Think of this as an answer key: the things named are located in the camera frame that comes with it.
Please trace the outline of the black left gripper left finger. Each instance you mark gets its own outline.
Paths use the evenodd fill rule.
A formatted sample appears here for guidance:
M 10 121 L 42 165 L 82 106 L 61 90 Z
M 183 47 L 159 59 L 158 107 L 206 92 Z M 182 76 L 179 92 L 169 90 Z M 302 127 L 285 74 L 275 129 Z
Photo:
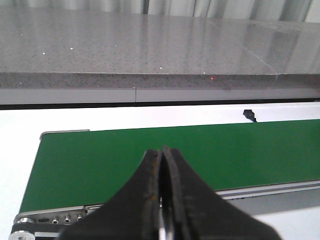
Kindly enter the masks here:
M 102 207 L 59 234 L 60 240 L 159 239 L 162 152 L 147 150 L 121 189 Z

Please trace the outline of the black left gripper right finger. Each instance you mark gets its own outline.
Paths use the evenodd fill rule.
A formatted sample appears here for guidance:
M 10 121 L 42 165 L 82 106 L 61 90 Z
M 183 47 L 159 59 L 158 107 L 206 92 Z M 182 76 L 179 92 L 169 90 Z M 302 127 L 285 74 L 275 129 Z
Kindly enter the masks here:
M 176 148 L 162 149 L 162 206 L 175 240 L 279 240 L 269 225 L 222 199 Z

